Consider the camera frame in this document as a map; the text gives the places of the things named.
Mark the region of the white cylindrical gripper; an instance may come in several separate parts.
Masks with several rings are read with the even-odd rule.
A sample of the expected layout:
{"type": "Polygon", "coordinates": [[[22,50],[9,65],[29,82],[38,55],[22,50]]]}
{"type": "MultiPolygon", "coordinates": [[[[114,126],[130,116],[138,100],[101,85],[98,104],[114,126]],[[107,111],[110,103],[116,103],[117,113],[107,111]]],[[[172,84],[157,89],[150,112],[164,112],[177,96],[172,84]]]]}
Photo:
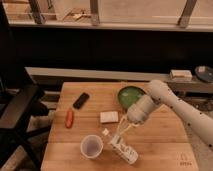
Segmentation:
{"type": "Polygon", "coordinates": [[[160,103],[148,95],[143,95],[138,101],[132,104],[127,110],[127,117],[123,116],[117,127],[117,134],[122,136],[127,131],[144,123],[149,115],[160,107],[160,103]]]}

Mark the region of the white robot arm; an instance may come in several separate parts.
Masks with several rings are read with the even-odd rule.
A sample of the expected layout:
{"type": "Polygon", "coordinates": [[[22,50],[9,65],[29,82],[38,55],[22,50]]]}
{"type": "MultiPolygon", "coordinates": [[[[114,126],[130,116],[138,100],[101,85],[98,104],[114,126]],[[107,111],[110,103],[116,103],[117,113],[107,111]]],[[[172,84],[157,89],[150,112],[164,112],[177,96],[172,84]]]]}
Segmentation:
{"type": "Polygon", "coordinates": [[[176,96],[161,80],[148,83],[147,93],[128,108],[116,133],[122,135],[132,127],[145,123],[161,105],[168,106],[213,151],[213,118],[176,96]]]}

